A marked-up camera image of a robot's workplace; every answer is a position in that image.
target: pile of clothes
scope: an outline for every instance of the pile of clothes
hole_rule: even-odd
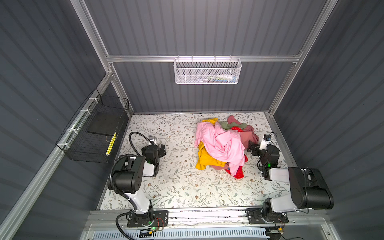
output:
[[[234,116],[227,121],[218,122],[217,118],[207,119],[197,124],[195,147],[199,148],[199,160],[196,168],[204,170],[208,165],[215,169],[224,169],[237,179],[243,178],[243,168],[248,161],[244,149],[249,141],[259,142],[254,128],[240,123]]]

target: pink shirt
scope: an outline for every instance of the pink shirt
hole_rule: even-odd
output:
[[[219,122],[213,125],[210,122],[199,122],[196,130],[195,147],[200,141],[214,159],[229,162],[231,175],[237,173],[239,166],[244,165],[244,146],[241,143],[240,133],[235,130],[224,130]]]

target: black wire basket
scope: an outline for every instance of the black wire basket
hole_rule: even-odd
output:
[[[80,110],[80,120],[70,129],[74,115],[56,145],[74,161],[114,161],[128,124],[128,110],[128,99],[99,94],[88,109]],[[67,131],[68,139],[59,142]]]

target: striped wall panel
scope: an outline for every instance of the striped wall panel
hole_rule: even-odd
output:
[[[382,239],[384,2],[339,0],[275,114],[300,167],[319,168],[343,240]]]
[[[172,63],[114,63],[135,112],[268,110],[292,63],[243,63],[238,84],[176,84]]]
[[[105,71],[69,0],[0,1],[0,18],[2,222]],[[64,159],[14,239],[47,229],[77,238],[107,170]]]
[[[291,55],[324,0],[86,0],[110,55]]]

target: yellow cloth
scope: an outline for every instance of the yellow cloth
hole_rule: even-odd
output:
[[[212,119],[206,119],[201,122],[210,122],[212,124],[215,124],[217,122],[217,118],[212,118]],[[204,143],[200,142],[199,144],[199,160],[197,161],[196,167],[198,170],[204,170],[207,168],[207,165],[214,165],[214,166],[219,166],[219,167],[224,167],[226,163],[218,161],[211,157],[207,150],[204,147]]]

